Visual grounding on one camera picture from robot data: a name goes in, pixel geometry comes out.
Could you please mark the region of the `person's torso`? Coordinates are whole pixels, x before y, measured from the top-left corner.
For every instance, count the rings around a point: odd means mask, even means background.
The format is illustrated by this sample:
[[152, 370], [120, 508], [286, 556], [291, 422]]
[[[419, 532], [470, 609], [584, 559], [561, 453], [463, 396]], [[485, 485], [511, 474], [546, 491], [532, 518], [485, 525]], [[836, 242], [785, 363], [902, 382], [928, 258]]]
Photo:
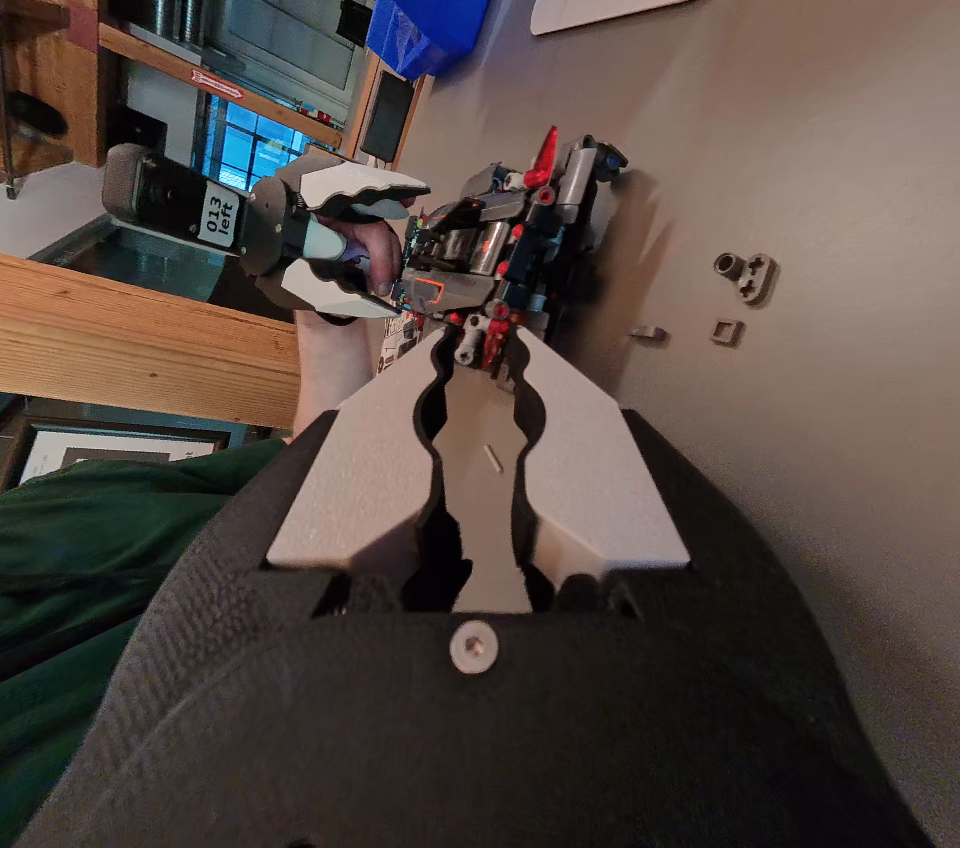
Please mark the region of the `person's torso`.
[[70, 764], [162, 581], [284, 447], [88, 460], [2, 494], [2, 846]]

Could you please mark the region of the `lego sticker sheet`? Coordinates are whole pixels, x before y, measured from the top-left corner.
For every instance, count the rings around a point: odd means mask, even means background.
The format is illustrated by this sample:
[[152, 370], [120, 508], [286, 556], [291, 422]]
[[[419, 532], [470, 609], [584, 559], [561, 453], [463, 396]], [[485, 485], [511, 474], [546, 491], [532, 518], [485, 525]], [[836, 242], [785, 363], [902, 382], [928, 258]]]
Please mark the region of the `lego sticker sheet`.
[[424, 319], [411, 312], [390, 317], [385, 321], [376, 374], [381, 375], [408, 354], [421, 341]]

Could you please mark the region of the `framed marker poster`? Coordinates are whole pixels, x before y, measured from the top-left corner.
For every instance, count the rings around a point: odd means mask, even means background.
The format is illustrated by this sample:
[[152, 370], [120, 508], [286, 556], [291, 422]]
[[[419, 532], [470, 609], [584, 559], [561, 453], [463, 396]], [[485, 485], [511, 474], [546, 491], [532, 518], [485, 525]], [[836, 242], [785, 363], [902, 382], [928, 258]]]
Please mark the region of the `framed marker poster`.
[[2, 462], [3, 491], [83, 461], [169, 462], [224, 450], [230, 434], [158, 425], [25, 417]]

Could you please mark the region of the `wooden panel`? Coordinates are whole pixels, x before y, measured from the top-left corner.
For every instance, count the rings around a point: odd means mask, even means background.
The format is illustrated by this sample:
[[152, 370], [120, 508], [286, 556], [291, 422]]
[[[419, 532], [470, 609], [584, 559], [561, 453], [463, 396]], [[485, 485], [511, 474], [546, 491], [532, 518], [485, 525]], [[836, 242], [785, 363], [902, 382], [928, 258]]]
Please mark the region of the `wooden panel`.
[[292, 325], [1, 256], [1, 389], [289, 429]]

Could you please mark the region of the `person's left hand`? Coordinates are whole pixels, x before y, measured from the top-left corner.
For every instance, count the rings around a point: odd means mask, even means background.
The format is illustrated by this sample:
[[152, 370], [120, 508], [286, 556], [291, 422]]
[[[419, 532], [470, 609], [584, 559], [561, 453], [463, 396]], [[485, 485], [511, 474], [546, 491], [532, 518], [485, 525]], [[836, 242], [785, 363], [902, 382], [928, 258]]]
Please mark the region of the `person's left hand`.
[[345, 239], [340, 264], [358, 265], [366, 259], [366, 290], [383, 298], [389, 296], [402, 273], [402, 243], [390, 225], [381, 219], [365, 223], [328, 219], [325, 224]]

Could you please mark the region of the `grey orange lego car model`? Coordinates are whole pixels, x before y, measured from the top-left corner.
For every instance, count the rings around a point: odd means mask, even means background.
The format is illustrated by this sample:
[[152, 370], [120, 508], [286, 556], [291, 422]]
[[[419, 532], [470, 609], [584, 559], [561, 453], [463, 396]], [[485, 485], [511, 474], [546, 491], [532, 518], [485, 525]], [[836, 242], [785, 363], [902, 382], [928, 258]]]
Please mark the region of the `grey orange lego car model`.
[[598, 190], [628, 164], [594, 135], [561, 146], [552, 126], [528, 169], [492, 163], [458, 200], [409, 219], [390, 302], [456, 327], [455, 361], [511, 390], [509, 329], [551, 340], [586, 276]]

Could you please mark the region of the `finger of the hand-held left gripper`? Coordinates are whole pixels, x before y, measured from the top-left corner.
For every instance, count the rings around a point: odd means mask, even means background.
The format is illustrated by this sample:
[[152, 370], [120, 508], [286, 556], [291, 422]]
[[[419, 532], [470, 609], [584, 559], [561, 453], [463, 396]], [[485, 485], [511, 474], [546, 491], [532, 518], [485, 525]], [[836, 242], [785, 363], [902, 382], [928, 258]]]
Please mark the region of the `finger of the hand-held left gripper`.
[[414, 177], [355, 162], [306, 172], [298, 189], [308, 211], [356, 222], [404, 220], [408, 203], [430, 193], [430, 187]]
[[305, 259], [296, 260], [285, 269], [282, 290], [323, 316], [377, 319], [402, 313], [399, 307], [366, 290], [350, 287], [343, 280], [319, 277]]

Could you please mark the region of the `red white beam sign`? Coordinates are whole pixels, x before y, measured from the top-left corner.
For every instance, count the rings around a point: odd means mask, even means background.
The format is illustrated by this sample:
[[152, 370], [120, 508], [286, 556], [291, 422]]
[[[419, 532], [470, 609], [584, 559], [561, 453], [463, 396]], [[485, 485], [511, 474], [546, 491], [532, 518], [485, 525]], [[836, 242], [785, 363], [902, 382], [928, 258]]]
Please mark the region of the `red white beam sign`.
[[231, 82], [223, 81], [213, 74], [210, 74], [210, 72], [200, 68], [191, 67], [189, 81], [205, 92], [220, 98], [233, 99], [234, 101], [240, 101], [245, 98], [243, 89]]

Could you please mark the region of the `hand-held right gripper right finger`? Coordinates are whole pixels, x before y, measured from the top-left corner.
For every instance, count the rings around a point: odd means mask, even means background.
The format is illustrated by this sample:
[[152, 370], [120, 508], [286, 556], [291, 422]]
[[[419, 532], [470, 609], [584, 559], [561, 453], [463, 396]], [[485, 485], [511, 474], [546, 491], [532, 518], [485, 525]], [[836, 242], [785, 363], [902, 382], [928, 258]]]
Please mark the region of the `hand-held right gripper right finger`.
[[511, 332], [511, 377], [526, 437], [511, 507], [518, 564], [544, 577], [687, 566], [618, 402], [524, 327]]

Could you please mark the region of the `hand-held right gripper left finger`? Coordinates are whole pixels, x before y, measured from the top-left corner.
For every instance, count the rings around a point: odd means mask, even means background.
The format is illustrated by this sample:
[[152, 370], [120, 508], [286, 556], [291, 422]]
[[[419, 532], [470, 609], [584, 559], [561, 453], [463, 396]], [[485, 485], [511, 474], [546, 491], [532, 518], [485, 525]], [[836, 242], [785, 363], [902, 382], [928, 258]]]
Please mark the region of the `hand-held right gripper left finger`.
[[418, 524], [438, 503], [446, 422], [444, 330], [333, 410], [267, 552], [275, 568], [415, 571]]

